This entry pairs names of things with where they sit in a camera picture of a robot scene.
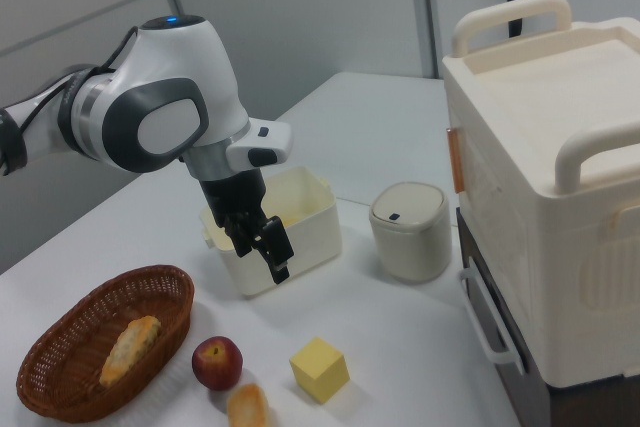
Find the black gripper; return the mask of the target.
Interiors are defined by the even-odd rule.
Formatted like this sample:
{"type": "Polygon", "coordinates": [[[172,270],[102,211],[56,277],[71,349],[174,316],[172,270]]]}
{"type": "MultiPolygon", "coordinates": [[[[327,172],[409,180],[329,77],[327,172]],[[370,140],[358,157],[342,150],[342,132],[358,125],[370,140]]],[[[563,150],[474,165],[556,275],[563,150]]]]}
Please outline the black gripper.
{"type": "Polygon", "coordinates": [[[259,169],[251,169],[200,187],[217,225],[223,225],[238,256],[253,248],[266,262],[276,285],[290,277],[288,262],[294,256],[286,229],[277,216],[266,218],[262,199],[266,186],[259,169]],[[259,223],[254,233],[251,222],[259,223]]]}

